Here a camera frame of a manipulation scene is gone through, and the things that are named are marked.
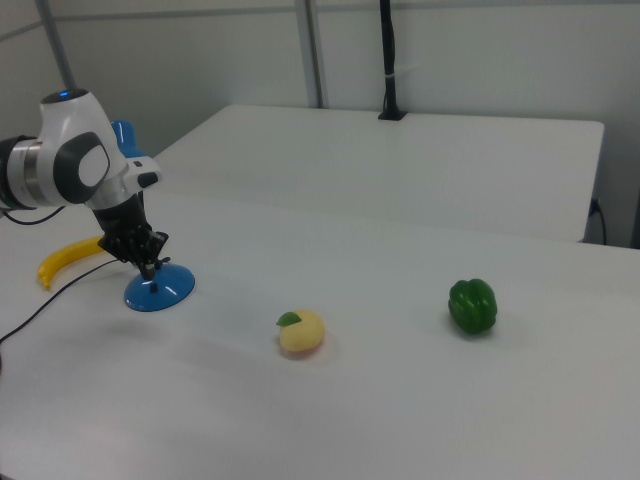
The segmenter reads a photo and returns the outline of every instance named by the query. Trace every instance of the tabletop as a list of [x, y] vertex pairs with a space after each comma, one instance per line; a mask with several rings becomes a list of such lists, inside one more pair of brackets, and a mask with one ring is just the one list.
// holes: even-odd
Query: tabletop
[[161, 153], [161, 188], [579, 241], [604, 127], [530, 118], [230, 106]]
[[[637, 252], [153, 189], [145, 199], [194, 292], [134, 312], [122, 302], [134, 270], [110, 265], [3, 344], [3, 474], [637, 477]], [[99, 233], [81, 206], [36, 227], [4, 222], [3, 332], [49, 297], [35, 283], [43, 256]], [[450, 286], [472, 277], [499, 305], [479, 338], [447, 311]], [[275, 323], [296, 308], [319, 312], [327, 337], [291, 359]]]

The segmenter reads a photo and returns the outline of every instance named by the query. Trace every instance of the black wire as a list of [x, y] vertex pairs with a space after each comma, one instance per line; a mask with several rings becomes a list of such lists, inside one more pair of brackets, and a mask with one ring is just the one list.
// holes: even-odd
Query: black wire
[[[67, 288], [69, 288], [71, 285], [73, 285], [74, 283], [82, 280], [84, 277], [86, 277], [87, 275], [95, 272], [96, 270], [99, 270], [100, 268], [109, 265], [110, 263], [114, 263], [114, 262], [119, 262], [120, 260], [118, 259], [114, 259], [114, 260], [109, 260], [108, 262], [105, 262], [101, 265], [98, 265], [97, 267], [92, 268], [91, 270], [89, 270], [88, 272], [83, 273], [82, 275], [80, 275], [79, 277], [74, 278], [73, 280], [71, 280], [69, 283], [67, 283], [64, 287], [62, 287], [60, 290], [58, 290], [56, 293], [53, 294], [53, 296], [47, 300], [46, 302], [44, 302], [44, 304], [42, 304], [42, 306], [36, 310], [36, 312], [31, 315], [29, 318], [27, 318], [24, 322], [22, 322], [22, 324], [18, 325], [16, 328], [14, 328], [13, 330], [11, 330], [9, 333], [7, 333], [4, 337], [0, 338], [0, 345], [2, 345], [2, 342], [4, 342], [6, 339], [12, 337], [13, 335], [15, 335], [16, 333], [18, 333], [20, 330], [22, 330], [24, 327], [26, 327], [27, 325], [29, 325], [34, 318], [36, 318], [38, 316], [38, 314], [40, 312], [42, 312], [42, 310], [44, 310], [45, 308], [47, 308], [47, 306], [53, 302], [56, 298], [58, 298], [60, 296], [60, 294], [62, 292], [64, 292]], [[2, 372], [2, 356], [0, 356], [0, 373]]]
[[64, 210], [64, 207], [60, 207], [58, 208], [55, 212], [53, 212], [51, 215], [47, 215], [44, 218], [41, 218], [39, 220], [34, 220], [32, 222], [25, 222], [22, 220], [18, 220], [17, 218], [13, 218], [11, 215], [9, 215], [9, 212], [3, 212], [4, 216], [7, 217], [7, 220], [9, 220], [10, 222], [13, 223], [17, 223], [18, 225], [38, 225], [39, 223], [43, 223], [46, 222], [47, 220], [49, 220], [50, 218], [55, 217], [57, 214], [59, 214], [62, 210]]
[[600, 203], [596, 206], [596, 212], [600, 217], [600, 224], [602, 225], [602, 244], [607, 244], [607, 224], [604, 222], [604, 214], [602, 213], [602, 208], [600, 208]]

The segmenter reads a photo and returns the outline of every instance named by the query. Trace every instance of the toy pepper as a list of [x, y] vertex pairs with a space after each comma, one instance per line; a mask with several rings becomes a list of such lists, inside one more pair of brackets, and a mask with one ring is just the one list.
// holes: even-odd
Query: toy pepper
[[498, 305], [489, 284], [479, 278], [460, 280], [449, 291], [449, 312], [469, 335], [489, 330], [496, 323]]

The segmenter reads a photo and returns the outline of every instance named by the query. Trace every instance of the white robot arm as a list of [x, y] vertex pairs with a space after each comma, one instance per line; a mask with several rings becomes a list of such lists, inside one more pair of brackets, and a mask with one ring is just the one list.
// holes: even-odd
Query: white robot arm
[[0, 210], [84, 203], [105, 233], [100, 246], [153, 278], [168, 235], [151, 229], [138, 192], [161, 179], [156, 162], [123, 156], [87, 90], [52, 93], [40, 109], [38, 138], [0, 142]]

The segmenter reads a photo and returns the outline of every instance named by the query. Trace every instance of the toy fruit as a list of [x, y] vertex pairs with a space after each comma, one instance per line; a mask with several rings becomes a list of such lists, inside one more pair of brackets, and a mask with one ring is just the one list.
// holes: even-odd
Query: toy fruit
[[280, 317], [280, 346], [288, 352], [304, 352], [324, 339], [324, 322], [312, 310], [295, 310]]
[[102, 247], [98, 245], [100, 238], [102, 237], [92, 237], [72, 243], [45, 258], [38, 268], [38, 279], [42, 286], [49, 290], [51, 280], [58, 270], [81, 258], [103, 252]]
[[469, 335], [489, 330], [496, 323], [498, 305], [487, 282], [474, 278], [460, 280], [449, 291], [449, 312]]

